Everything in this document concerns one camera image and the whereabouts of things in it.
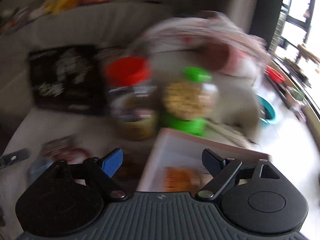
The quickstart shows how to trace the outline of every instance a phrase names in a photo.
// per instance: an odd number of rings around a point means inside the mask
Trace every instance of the green lid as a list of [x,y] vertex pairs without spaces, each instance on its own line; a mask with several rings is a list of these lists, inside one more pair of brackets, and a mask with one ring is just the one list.
[[183,75],[192,82],[205,83],[211,81],[209,72],[199,67],[186,67]]
[[182,120],[174,117],[169,113],[164,114],[164,125],[185,133],[203,136],[204,128],[206,126],[205,119],[197,118],[193,120]]

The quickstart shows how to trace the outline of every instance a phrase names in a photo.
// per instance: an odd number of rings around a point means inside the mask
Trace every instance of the transparent plastic container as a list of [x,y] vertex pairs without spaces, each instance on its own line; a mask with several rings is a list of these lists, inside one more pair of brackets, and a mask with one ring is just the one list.
[[157,113],[152,107],[156,86],[151,82],[148,60],[118,59],[105,68],[110,115],[123,137],[143,140],[155,135]]
[[170,83],[164,93],[168,113],[182,120],[194,120],[210,115],[218,101],[218,88],[209,83],[211,76],[201,68],[187,67],[184,80]]

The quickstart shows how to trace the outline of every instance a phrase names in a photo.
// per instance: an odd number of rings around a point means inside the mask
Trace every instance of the ribbed gray plate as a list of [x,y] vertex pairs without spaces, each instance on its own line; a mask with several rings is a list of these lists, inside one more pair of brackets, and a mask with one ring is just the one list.
[[[43,237],[22,234],[19,239]],[[228,224],[215,205],[198,202],[189,193],[136,192],[126,202],[110,204],[91,227],[65,240],[307,240],[299,233],[262,237]]]

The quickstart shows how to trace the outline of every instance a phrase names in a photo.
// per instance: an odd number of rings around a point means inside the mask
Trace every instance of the red circular lid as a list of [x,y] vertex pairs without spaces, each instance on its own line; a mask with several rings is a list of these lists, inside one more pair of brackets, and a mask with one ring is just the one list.
[[148,60],[142,57],[124,57],[104,69],[110,86],[131,87],[151,77]]

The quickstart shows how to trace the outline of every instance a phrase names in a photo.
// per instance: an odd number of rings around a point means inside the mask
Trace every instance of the black bag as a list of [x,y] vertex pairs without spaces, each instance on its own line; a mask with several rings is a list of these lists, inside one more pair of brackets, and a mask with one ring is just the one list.
[[29,53],[36,106],[80,114],[104,113],[104,84],[94,46],[71,46]]

